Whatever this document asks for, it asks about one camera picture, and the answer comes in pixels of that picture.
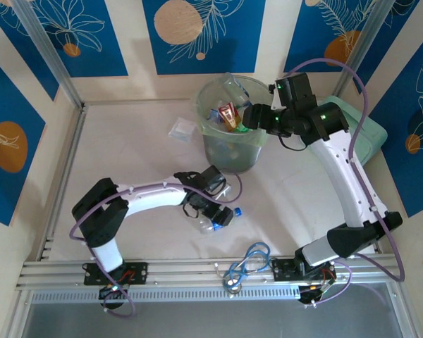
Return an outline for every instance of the black cable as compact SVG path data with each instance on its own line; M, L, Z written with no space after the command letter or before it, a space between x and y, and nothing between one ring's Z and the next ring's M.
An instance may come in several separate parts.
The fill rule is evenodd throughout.
M303 150L305 150L305 149L307 148L307 146L305 146L305 147L304 147L304 148L302 148L302 149L294 149L294 148L290 148L289 146L287 146L287 145L283 142L283 139L282 139L282 136L281 136L281 135L279 135L278 137L279 137L279 141L280 141L280 143L282 144L282 146L283 146L284 148L287 148L288 150L293 150L293 151L303 151Z

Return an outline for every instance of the white tabletop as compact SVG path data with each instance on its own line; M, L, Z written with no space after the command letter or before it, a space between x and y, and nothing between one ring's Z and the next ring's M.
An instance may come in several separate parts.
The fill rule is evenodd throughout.
M160 182L179 171L208 168L202 135L191 142L168 136L178 117L195 120L189 101L91 106L56 225L51 260L83 260L87 248L69 239L72 207L103 177L116 184ZM287 140L300 147L297 139ZM116 236L124 258L223 258L242 256L263 241L274 255L299 247L343 223L343 212L323 166L309 150L288 151L270 137L257 164L241 175L243 211L227 228L202 234L181 207L143 211L124 220ZM238 192L234 177L230 197Z

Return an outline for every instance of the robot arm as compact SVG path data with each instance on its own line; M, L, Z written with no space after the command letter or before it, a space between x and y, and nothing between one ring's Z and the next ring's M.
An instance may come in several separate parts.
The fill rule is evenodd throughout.
M203 173L176 173L158 184L131 187L132 194L124 194L113 199L106 208L96 210L80 225L80 230L86 244L106 272L122 271L121 267L125 262L117 247L115 236L123 220L134 213L159 206L183 206L184 210L189 206L216 225L224 227L232 221L233 211L230 208L214 203L192 190L172 187L172 184L198 189L214 199L218 199L231 188L226 178L216 167L211 166ZM72 214L78 221L105 198L127 189L129 186L116 185L111 179L104 178L74 206Z
M277 80L270 86L274 94L270 106L255 104L246 109L243 125L265 129L278 137L299 135L320 159L337 192L345 223L328 231L327 235L298 249L295 268L309 275L327 261L347 258L373 244L385 235L370 206L351 161L355 163L364 185L390 230L402 223L399 213L389 213L373 190L357 156L349 159L351 135L341 109L333 103L317 105L306 74Z

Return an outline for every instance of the cable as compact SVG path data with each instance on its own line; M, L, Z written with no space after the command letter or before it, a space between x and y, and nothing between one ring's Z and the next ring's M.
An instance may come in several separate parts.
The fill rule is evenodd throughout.
M313 307L315 307L315 306L316 306L316 305L318 305L318 304L326 303L327 301L330 301L331 299L334 299L334 298L336 298L336 297L340 296L340 295L341 295L343 292L345 292L345 291L346 291L346 289L350 286L350 284L351 284L351 280L353 280L353 271L351 270L351 268L350 268L348 265L346 265L346 264L344 264L344 263L341 263L341 262L335 262L335 264L340 264L340 265L342 265L342 266L343 266L343 267L345 267L345 268L346 268L346 270L348 270L348 272L350 273L350 277L348 278L348 281L346 282L345 286L342 288L342 290L340 290L340 291L339 291L339 292L337 292L336 294L334 294L334 295L330 296L329 298L322 299L321 301L313 301L312 303L310 303L310 304L306 304L305 306L313 306Z
M266 249L266 252L262 250L254 250L257 246L263 246ZM237 280L236 282L232 282L231 284L224 283L224 287L226 289L233 289L234 287L237 287L241 284L241 281L243 278L248 277L252 273L259 273L260 271L264 271L266 269L269 269L269 254L271 253L271 249L269 246L264 242L257 242L251 245L245 254L245 257L243 260L239 263L232 263L228 271L223 276L223 280L226 280L226 277L228 276L231 281ZM264 265L261 268L255 269L255 270L247 270L246 269L246 263L247 260L253 256L261 256L264 259Z
M213 197L212 196L208 196L207 194L205 194L204 192L201 192L200 190L198 190L198 189L195 189L195 188L193 188L193 187L189 187L189 186L187 186L187 185L183 185L183 184L177 184L177 183L167 183L167 184L164 184L164 183L158 183L158 184L149 184L149 185L146 185L146 186L142 186L142 187L137 187L137 188L133 188L133 187L131 187L131 188L129 188L129 189L126 189L126 190L123 190L122 192L117 192L117 193L115 193L115 194L113 194L113 195L111 195L110 197L107 197L107 198L105 198L105 199L103 199L102 201L100 201L98 204L96 204L95 206L93 206L90 210L88 210L84 215L83 215L83 217L81 217L78 221L77 221L77 223L72 227L72 229L70 230L70 232L69 232L69 237L70 237L70 239L73 239L73 240L75 240L75 241L82 241L82 242L84 242L85 244L86 244L86 241L85 241L85 239L84 238L82 238L82 237L78 237L78 236L75 236L74 235L74 233L75 233L75 231L77 231L77 229L83 224L83 222L85 222L97 209L99 209L99 208L101 208L104 204L107 204L108 202L110 202L110 201L112 201L112 200L114 200L114 199L116 199L116 198L118 198L118 197L121 197L121 196L124 196L124 195L127 195L127 194L136 194L136 193L141 193L141 192L145 192L145 191L147 191L147 190L151 190L151 189L154 189L154 188L157 188L157 189L159 189L159 188L162 188L162 189L168 189L168 188L180 188L180 189L187 189L187 190L190 190L190 191L192 191L192 192L195 192L195 193L197 193L197 194L199 194L200 196L202 196L202 197L204 197L205 199L208 199L209 201L212 201L212 202L214 202L214 203L217 203L217 204L221 204L221 205L224 205L224 204L231 204L231 203L233 203L233 202L235 202L235 201L237 201L239 198L240 198L240 196L241 196L241 194L242 194L242 192L243 192L243 182L241 181L241 177L237 174L237 173L234 173L234 175L237 177L237 179L238 179L238 183L239 183L239 185L240 185L240 191L238 192L238 195L237 195L237 197L235 197L234 199L232 199L232 200L230 200L230 201L219 201L219 200L216 200L216 199L213 199ZM117 287L118 288L118 291L120 291L121 293L122 293L122 295L124 295L124 297L128 300L128 303L130 304L130 306L131 306L131 313L129 313L129 314L127 314L127 315L122 315L122 314L120 314L120 313L116 313L116 312L113 312L113 311L108 311L108 308L106 308L105 307L105 305L106 305L106 301L107 300L109 300L109 298L111 298L111 296L107 296L107 297L105 297L105 299L104 299L104 303L103 303L103 307L104 307L104 311L105 312L107 312L107 313L110 313L111 315L113 315L113 316L115 316L115 317L119 317L119 318L130 318L130 317L132 317L132 316L134 316L134 314L135 314L135 304L133 303L133 301L132 301L132 299L130 298L130 296L128 295L128 293L124 290L124 288L122 288L122 286L117 282L117 281L115 281L115 279L114 278L112 278L112 276L110 276L110 274L108 274L108 272L107 271L105 271L105 269L104 269L104 267L102 266L102 264L100 263L100 261L97 259L97 256L95 255L95 253L93 252L93 250L91 250L91 248L90 247L88 247L87 246L87 248L90 250L90 253L91 253L91 255L92 255L92 257L94 258L94 261L96 262L96 264L97 264L97 266L99 267L99 269L100 269L100 271L104 274L104 276L115 286L115 287Z
M278 138L279 138L279 141L280 141L280 143L282 144L282 146L284 147L284 148L287 148L288 150L293 150L293 151L303 151L303 150L305 150L306 148L307 148L307 146L305 146L304 148L302 148L302 149L294 149L294 148L290 148L289 146L287 146L285 143L284 143L284 141L283 141L283 139L282 139L282 136L281 135L278 135Z
M349 161L350 161L352 171L354 172L357 180L359 181L359 184L362 187L362 190L364 191L364 193L367 197L367 200L368 200L370 207L372 209L374 209L374 215L376 216L377 220L381 224L382 230L386 233L387 239L388 239L388 241L389 241L389 243L392 247L393 253L395 255L396 263L398 264L398 268L400 269L400 275L395 276L393 273L388 271L384 266L377 263L375 260L371 259L370 257L366 257L365 255L363 255L361 253L357 253L356 256L359 256L359 257L369 261L371 264L375 265L376 267L378 267L379 269L384 271L392 280L394 280L396 282L404 282L404 279L405 279L404 265L403 265L403 261L401 260L401 256L400 256L400 252L398 250L398 247L396 246L395 240L393 239L392 234L387 227L387 224L384 222L384 219L382 218L381 214L377 211L377 207L376 207L376 204L374 203L373 197L369 193L368 187L365 184L365 182L362 178L362 175L360 174L359 169L357 168L357 166L354 162L355 141L357 139L357 136L358 136L360 130L362 129L362 125L365 121L365 118L368 116L368 105L369 105L368 104L369 103L368 102L368 93L367 93L367 89L365 88L362 80L360 79L360 77L357 75L357 73L350 66L348 66L344 63L341 63L340 61L333 60L331 58L313 58L311 60L305 61L305 62L297 65L296 67L294 67L290 72L287 73L286 76L290 76L291 74L297 72L302 67L309 65L311 63L322 63L322 62L332 63L334 65L339 65L343 69L347 70L354 77L354 80L357 82L359 87L362 89L362 96L364 98L364 108L363 108L363 111L362 111L362 117L360 118L360 122L357 125L357 127L354 131L354 135L351 138L350 146L349 146L349 149L348 149Z

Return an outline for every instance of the clear plastic bin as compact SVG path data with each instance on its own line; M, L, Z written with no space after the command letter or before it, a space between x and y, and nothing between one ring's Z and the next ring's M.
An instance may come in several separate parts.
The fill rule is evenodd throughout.
M249 93L252 104L271 105L273 96L264 83L246 76L235 78ZM210 109L217 108L220 101L228 103L231 99L220 86L219 78L203 86L193 99L198 129L204 137L205 156L219 170L241 173L257 162L267 135L264 130L235 133L216 129L207 118Z

